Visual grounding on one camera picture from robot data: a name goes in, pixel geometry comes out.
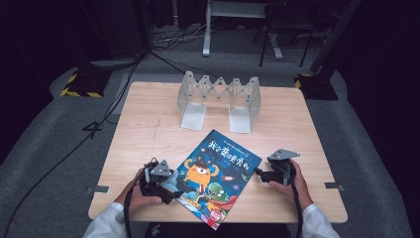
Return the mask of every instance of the hand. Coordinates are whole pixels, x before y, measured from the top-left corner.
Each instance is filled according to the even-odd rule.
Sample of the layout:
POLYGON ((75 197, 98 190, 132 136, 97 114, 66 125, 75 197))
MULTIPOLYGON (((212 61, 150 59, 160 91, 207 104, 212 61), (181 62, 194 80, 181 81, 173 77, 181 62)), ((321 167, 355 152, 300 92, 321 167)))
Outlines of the hand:
MULTIPOLYGON (((121 194, 114 200, 115 202, 118 202, 122 205, 124 205, 124 200, 126 199, 127 192, 130 190, 130 187, 132 186, 133 182, 135 182, 136 177, 142 172, 143 169, 140 169, 136 176, 131 180, 124 190, 121 192, 121 194)), ((161 198, 158 196, 144 196, 142 192, 140 191, 140 186, 135 185, 133 189, 133 195, 130 201, 130 212, 139 210, 140 207, 146 206, 146 205, 153 205, 153 204, 159 204, 161 203, 161 198)))
MULTIPOLYGON (((302 210, 304 210, 306 207, 308 207, 314 202, 312 201, 312 198, 309 195, 308 185, 306 184, 305 178, 302 175, 302 171, 300 170, 299 165, 297 165, 297 163, 293 160, 291 161, 293 162, 294 168, 296 169, 294 184, 296 186, 297 192, 299 193, 300 207, 302 208, 302 210)), ((278 190, 282 194, 284 194, 287 200, 294 204, 294 194, 291 185, 285 186, 274 180, 271 180, 269 182, 269 185, 274 187, 274 189, 278 190)))

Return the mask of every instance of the white shirt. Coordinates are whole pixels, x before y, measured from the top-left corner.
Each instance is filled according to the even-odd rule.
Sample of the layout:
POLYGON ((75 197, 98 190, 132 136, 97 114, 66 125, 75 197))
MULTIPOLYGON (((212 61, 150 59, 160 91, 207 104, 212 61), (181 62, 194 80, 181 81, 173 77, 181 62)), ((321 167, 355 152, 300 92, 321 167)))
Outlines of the white shirt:
MULTIPOLYGON (((316 204, 306 207, 302 215, 302 238, 340 237, 316 204)), ((124 206, 113 202, 92 220, 83 237, 123 238, 126 237, 125 229, 124 206)))

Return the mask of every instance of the wire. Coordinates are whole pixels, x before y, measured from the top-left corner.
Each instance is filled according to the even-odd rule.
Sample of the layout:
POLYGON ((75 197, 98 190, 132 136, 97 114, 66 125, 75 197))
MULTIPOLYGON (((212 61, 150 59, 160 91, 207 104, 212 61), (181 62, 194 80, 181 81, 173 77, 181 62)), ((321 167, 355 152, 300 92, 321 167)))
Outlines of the wire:
POLYGON ((158 58, 159 60, 163 60, 164 62, 166 62, 167 64, 171 65, 173 68, 175 68, 176 70, 178 70, 180 73, 185 74, 185 71, 183 71, 183 70, 181 70, 179 67, 177 67, 177 66, 173 65, 172 63, 170 63, 170 62, 169 62, 169 61, 167 61, 166 59, 164 59, 164 58, 162 58, 162 57, 160 57, 160 56, 156 55, 156 54, 155 54, 154 52, 152 52, 152 51, 149 51, 149 52, 152 54, 152 56, 154 56, 154 57, 158 58))
POLYGON ((203 26, 199 27, 197 30, 192 30, 193 33, 190 36, 188 36, 186 33, 183 33, 181 36, 177 36, 176 34, 179 33, 179 31, 177 31, 170 38, 156 40, 154 41, 155 44, 162 43, 162 42, 168 42, 168 43, 166 47, 154 46, 154 50, 157 50, 157 51, 173 50, 183 43, 190 43, 197 40, 198 38, 202 38, 204 37, 204 35, 195 37, 195 34, 202 32, 206 25, 207 24, 204 24, 203 26))
MULTIPOLYGON (((146 51, 143 51, 143 52, 141 52, 141 53, 140 53, 139 62, 140 62, 141 60, 143 60, 143 58, 145 57, 146 53, 147 53, 146 51)), ((129 73, 128 73, 128 76, 127 76, 127 81, 126 81, 126 84, 124 84, 123 88, 121 89, 121 91, 120 91, 120 92, 118 92, 118 94, 117 94, 117 96, 115 97, 114 101, 112 101, 112 103, 108 106, 108 108, 107 108, 107 109, 106 109, 106 111, 105 111, 104 118, 105 118, 105 120, 106 120, 108 123, 110 123, 110 124, 114 124, 114 125, 117 125, 117 124, 118 124, 117 122, 112 122, 112 121, 109 121, 109 120, 108 120, 108 117, 112 114, 112 112, 115 110, 115 108, 116 108, 116 107, 117 107, 117 105, 120 103, 121 99, 123 98, 123 95, 124 95, 125 91, 127 90, 128 86, 129 86, 129 84, 130 84, 131 77, 132 77, 132 75, 133 75, 133 73, 134 73, 134 69, 135 69, 136 67, 137 67, 137 66, 135 66, 135 67, 133 67, 131 70, 129 70, 129 73), (112 111, 110 111, 110 108, 112 107, 112 105, 114 105, 114 103, 115 103, 115 106, 114 106, 114 108, 112 109, 112 111)))
POLYGON ((213 73, 213 72, 211 72, 211 71, 207 71, 207 70, 204 70, 204 69, 199 68, 199 67, 190 66, 190 65, 188 65, 188 64, 185 64, 185 63, 182 63, 182 62, 173 61, 173 60, 171 60, 171 59, 165 59, 165 60, 168 60, 168 61, 170 61, 170 62, 172 62, 172 63, 181 64, 181 65, 184 65, 184 66, 187 66, 187 67, 190 67, 190 68, 194 68, 194 69, 197 69, 197 70, 200 70, 200 71, 203 71, 203 72, 207 72, 207 73, 209 73, 209 74, 211 74, 211 75, 213 75, 213 76, 215 76, 215 77, 217 77, 217 78, 219 78, 219 77, 220 77, 220 76, 218 76, 218 75, 214 74, 214 73, 213 73))
MULTIPOLYGON (((131 76, 133 75, 134 70, 136 69, 136 67, 139 65, 140 61, 143 59, 142 55, 139 57, 139 60, 137 60, 136 64, 134 64, 132 66, 132 68, 130 69, 129 75, 128 75, 128 79, 127 79, 127 83, 124 87, 124 91, 127 88, 128 82, 131 79, 131 76)), ((121 101, 122 96, 120 96, 120 98, 118 99, 118 102, 114 105, 114 107, 109 111, 109 113, 105 114, 105 117, 102 119, 101 122, 99 122, 95 128, 93 128, 93 130, 85 137, 83 138, 83 140, 81 140, 81 142, 79 144, 77 144, 69 153, 67 153, 61 160, 59 160, 51 169, 49 169, 26 193, 25 195, 22 197, 22 199, 19 201, 18 205, 15 207, 15 209, 12 212, 12 215, 9 218, 9 221, 6 225, 6 228, 4 230, 4 234, 3 234, 3 238, 7 237, 7 233, 9 232, 10 229, 10 225, 12 224, 13 218, 15 217, 16 213, 18 212, 19 208, 21 207, 21 205, 24 203, 24 201, 26 200, 26 198, 31 194, 31 192, 53 171, 55 170, 55 168, 57 168, 59 165, 61 165, 65 160, 67 160, 68 157, 70 157, 81 145, 83 145, 88 138, 90 138, 90 136, 96 132, 96 130, 107 120, 107 118, 111 115, 111 113, 115 110, 115 108, 117 107, 118 103, 121 101)))
POLYGON ((303 216, 302 216, 302 207, 300 206, 300 202, 299 202, 299 192, 297 192, 296 185, 294 184, 294 179, 291 180, 291 189, 293 190, 293 198, 294 198, 294 203, 296 204, 296 211, 297 211, 297 217, 298 217, 296 238, 299 238, 302 233, 303 216))
POLYGON ((130 189, 128 190, 126 197, 124 199, 124 221, 126 225, 126 235, 127 238, 132 238, 131 233, 131 227, 130 227, 130 213, 129 213, 129 206, 130 201, 133 195, 133 190, 136 185, 139 185, 138 182, 140 182, 141 177, 145 174, 145 169, 142 169, 142 171, 139 173, 139 175, 134 179, 132 185, 130 186, 130 189))

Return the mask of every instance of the tabletop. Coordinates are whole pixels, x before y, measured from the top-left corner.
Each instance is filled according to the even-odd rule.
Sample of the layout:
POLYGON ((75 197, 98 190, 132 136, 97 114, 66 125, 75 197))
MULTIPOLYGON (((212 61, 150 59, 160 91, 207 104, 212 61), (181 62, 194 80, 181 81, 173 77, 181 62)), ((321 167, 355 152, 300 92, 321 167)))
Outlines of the tabletop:
MULTIPOLYGON (((179 83, 132 83, 98 185, 89 216, 96 217, 152 158, 167 160, 176 169, 195 147, 215 129, 262 158, 259 168, 270 171, 266 158, 281 148, 300 154, 299 164, 314 202, 331 222, 345 222, 347 211, 318 138, 301 91, 289 87, 261 87, 262 105, 250 134, 229 130, 229 98, 207 98, 201 131, 180 127, 176 106, 179 83)), ((201 222, 174 200, 169 205, 142 207, 131 214, 137 221, 201 222)), ((297 222, 296 208, 282 194, 254 174, 224 222, 297 222)))

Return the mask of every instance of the book cover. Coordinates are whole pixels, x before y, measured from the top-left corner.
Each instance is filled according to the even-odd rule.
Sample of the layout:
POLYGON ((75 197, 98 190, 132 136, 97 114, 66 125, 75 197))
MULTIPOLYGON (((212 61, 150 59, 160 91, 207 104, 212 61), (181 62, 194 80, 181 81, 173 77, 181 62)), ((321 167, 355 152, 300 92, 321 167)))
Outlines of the book cover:
POLYGON ((217 230, 261 158, 212 130, 166 181, 177 200, 217 230))

